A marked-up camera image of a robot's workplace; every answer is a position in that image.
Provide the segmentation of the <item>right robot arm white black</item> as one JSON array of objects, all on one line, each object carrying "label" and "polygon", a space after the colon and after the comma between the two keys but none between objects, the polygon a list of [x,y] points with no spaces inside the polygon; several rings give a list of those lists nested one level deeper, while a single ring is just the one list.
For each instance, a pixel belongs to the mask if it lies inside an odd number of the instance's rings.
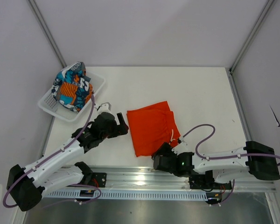
[{"label": "right robot arm white black", "polygon": [[203,175],[204,184],[211,189],[220,183],[250,176],[261,181],[280,179],[274,150],[255,141],[231,151],[203,155],[191,152],[185,141],[175,147],[163,143],[152,159],[155,170],[178,177]]}]

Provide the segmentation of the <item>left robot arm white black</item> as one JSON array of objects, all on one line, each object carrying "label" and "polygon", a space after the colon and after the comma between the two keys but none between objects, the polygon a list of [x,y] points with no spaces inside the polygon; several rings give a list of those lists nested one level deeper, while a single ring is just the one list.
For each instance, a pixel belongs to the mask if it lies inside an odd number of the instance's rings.
[{"label": "left robot arm white black", "polygon": [[25,167],[13,166],[9,171],[7,195],[21,211],[35,207],[42,198],[59,189],[72,185],[98,187],[93,171],[85,162],[66,163],[86,154],[105,139],[126,135],[129,127],[122,113],[116,116],[101,112],[93,121],[77,129],[71,137],[52,154],[42,157]]}]

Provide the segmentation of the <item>colourful patterned shorts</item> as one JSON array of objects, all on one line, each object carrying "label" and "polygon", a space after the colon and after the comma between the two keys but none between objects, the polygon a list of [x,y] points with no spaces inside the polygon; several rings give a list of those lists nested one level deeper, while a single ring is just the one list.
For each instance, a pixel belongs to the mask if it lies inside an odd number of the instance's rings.
[{"label": "colourful patterned shorts", "polygon": [[56,75],[51,94],[63,107],[80,112],[93,95],[90,81],[84,62],[76,62],[63,68]]}]

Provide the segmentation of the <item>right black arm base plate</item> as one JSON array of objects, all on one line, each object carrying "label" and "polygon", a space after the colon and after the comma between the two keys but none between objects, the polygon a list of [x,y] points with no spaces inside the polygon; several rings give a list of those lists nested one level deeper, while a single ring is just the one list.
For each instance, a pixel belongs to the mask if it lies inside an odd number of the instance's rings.
[{"label": "right black arm base plate", "polygon": [[189,185],[191,189],[199,189],[206,192],[211,190],[231,190],[231,182],[217,183],[214,178],[206,177],[206,175],[193,175],[189,177]]}]

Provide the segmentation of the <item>orange shorts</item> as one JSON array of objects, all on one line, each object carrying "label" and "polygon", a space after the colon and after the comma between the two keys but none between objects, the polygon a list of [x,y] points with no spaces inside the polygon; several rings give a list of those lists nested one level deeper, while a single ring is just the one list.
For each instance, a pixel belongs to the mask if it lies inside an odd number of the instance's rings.
[{"label": "orange shorts", "polygon": [[175,147],[181,134],[167,101],[127,111],[136,157],[153,155],[163,143]]}]

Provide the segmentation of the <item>white plastic basket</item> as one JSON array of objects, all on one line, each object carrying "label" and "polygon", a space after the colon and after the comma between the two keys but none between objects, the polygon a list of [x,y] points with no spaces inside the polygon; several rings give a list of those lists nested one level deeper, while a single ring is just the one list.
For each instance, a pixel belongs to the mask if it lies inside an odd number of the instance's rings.
[{"label": "white plastic basket", "polygon": [[46,113],[66,122],[76,121],[106,87],[106,78],[86,68],[85,75],[59,72],[51,88],[38,101]]}]

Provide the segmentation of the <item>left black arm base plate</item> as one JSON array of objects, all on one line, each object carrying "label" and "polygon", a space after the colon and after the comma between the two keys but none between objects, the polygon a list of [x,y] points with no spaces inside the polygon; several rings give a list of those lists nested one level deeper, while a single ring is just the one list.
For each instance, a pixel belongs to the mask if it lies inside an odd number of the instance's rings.
[{"label": "left black arm base plate", "polygon": [[93,173],[89,184],[97,188],[105,188],[107,181],[107,173]]}]

